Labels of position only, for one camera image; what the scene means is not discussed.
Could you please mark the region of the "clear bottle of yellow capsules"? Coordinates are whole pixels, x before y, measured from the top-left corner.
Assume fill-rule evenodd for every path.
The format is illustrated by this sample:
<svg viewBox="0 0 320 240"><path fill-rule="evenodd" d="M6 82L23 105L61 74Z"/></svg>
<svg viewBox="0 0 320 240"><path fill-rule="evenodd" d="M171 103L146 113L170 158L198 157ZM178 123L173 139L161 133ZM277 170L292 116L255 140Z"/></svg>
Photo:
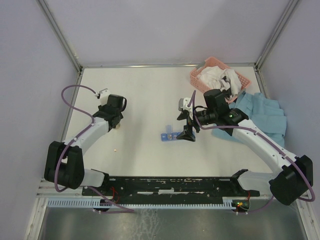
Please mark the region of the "clear bottle of yellow capsules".
<svg viewBox="0 0 320 240"><path fill-rule="evenodd" d="M121 124L120 123L118 123L115 127L114 127L114 129L119 129L121 127Z"/></svg>

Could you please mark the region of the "blue weekly pill organizer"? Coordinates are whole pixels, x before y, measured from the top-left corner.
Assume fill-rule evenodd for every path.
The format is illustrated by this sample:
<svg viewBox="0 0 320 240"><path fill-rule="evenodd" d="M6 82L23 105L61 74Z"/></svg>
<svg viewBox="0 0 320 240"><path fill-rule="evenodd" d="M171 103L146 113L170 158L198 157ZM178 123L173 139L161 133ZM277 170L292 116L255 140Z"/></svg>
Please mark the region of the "blue weekly pill organizer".
<svg viewBox="0 0 320 240"><path fill-rule="evenodd" d="M177 135L183 131L184 127L181 131L174 131L171 125L165 126L165 132L160 134L160 138L162 142L170 142L170 141L178 141Z"/></svg>

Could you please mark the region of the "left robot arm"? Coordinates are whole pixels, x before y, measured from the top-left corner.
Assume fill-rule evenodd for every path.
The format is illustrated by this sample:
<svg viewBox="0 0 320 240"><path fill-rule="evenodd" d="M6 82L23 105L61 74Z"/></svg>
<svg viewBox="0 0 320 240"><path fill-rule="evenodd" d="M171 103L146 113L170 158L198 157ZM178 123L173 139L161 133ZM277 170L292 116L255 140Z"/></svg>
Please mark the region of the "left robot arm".
<svg viewBox="0 0 320 240"><path fill-rule="evenodd" d="M102 136L115 129L123 119L127 99L110 94L100 98L98 111L91 123L73 138L63 142L53 141L47 152L44 179L54 183L57 192L91 186L99 195L106 195L111 183L105 174L84 167L84 154Z"/></svg>

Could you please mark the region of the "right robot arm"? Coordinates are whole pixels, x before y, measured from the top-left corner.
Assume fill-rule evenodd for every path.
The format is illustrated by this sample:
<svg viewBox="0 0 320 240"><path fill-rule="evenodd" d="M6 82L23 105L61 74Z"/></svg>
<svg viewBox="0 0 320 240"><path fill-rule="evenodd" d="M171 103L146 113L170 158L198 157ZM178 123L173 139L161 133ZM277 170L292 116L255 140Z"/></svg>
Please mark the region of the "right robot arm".
<svg viewBox="0 0 320 240"><path fill-rule="evenodd" d="M270 173L246 170L229 183L231 193L240 196L247 190L255 190L286 206L295 200L316 199L312 188L313 162L309 157L298 157L273 141L242 110L230 108L219 89L209 90L203 97L206 106L199 110L194 94L179 100L177 120L185 120L186 124L176 138L195 142L194 133L220 129L249 147L271 170Z"/></svg>

